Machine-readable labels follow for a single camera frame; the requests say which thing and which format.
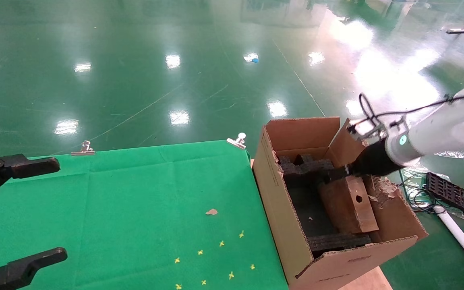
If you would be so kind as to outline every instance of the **small paper scrap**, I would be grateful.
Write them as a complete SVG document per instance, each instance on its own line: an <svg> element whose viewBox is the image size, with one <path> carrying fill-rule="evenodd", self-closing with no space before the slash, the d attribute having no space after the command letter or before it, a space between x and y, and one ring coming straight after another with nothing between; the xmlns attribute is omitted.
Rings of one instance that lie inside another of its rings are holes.
<svg viewBox="0 0 464 290"><path fill-rule="evenodd" d="M210 211L206 212L205 214L206 214L206 215L213 215L213 216L214 216L214 215L217 215L217 214L218 214L218 211L215 210L215 209L211 209Z"/></svg>

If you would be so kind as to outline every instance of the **black robotic claw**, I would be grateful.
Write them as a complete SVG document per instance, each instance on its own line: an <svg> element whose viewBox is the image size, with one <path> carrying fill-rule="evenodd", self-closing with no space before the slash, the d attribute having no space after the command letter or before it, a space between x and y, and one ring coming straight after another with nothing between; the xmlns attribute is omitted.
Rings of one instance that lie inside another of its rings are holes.
<svg viewBox="0 0 464 290"><path fill-rule="evenodd" d="M0 186L10 178L28 178L60 170L53 157L29 160L23 154L0 157Z"/></svg>
<svg viewBox="0 0 464 290"><path fill-rule="evenodd" d="M10 178L28 178L60 170L56 158L29 160L23 154L0 157L0 186ZM14 290L28 286L41 268L67 259L63 248L55 248L29 257L9 262L0 267L0 290Z"/></svg>
<svg viewBox="0 0 464 290"><path fill-rule="evenodd" d="M9 262L0 267L0 290L14 290L28 286L41 268L65 261L64 248L55 248Z"/></svg>

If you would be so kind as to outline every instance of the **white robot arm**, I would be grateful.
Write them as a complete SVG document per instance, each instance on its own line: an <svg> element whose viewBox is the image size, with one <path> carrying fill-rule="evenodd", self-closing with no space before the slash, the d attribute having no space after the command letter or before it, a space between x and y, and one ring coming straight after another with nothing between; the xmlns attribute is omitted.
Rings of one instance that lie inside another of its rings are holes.
<svg viewBox="0 0 464 290"><path fill-rule="evenodd" d="M453 99L457 97L464 97L464 89L459 91ZM401 143L407 143L412 150L404 148L406 146ZM407 132L388 137L386 147L390 158L401 165L412 163L420 156L440 151L463 150L464 99L440 105Z"/></svg>
<svg viewBox="0 0 464 290"><path fill-rule="evenodd" d="M385 128L382 124L371 133ZM329 173L335 180L349 175L385 176L412 165L424 155L464 149L464 89L405 132L366 147L357 159Z"/></svg>

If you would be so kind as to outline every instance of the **cardboard box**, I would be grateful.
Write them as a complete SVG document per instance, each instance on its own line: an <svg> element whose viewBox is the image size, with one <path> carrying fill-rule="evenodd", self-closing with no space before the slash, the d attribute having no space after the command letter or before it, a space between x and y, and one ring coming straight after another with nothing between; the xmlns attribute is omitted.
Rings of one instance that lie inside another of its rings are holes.
<svg viewBox="0 0 464 290"><path fill-rule="evenodd" d="M428 235L399 189L384 192L379 179L366 176L366 191L376 197L370 200L379 228L369 232L374 243L313 257L276 156L309 153L335 167L351 163L364 146L346 131L347 124L340 128L339 117L285 119L262 128L253 169L290 290L337 290Z"/></svg>

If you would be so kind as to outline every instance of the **green cloth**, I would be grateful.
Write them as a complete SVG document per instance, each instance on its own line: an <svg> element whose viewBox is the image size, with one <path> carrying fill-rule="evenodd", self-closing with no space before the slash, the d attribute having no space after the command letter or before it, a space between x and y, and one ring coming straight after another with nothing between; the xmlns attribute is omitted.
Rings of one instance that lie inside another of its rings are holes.
<svg viewBox="0 0 464 290"><path fill-rule="evenodd" d="M0 266L68 252L29 290L287 289L247 151L211 141L57 158L61 171L0 188Z"/></svg>

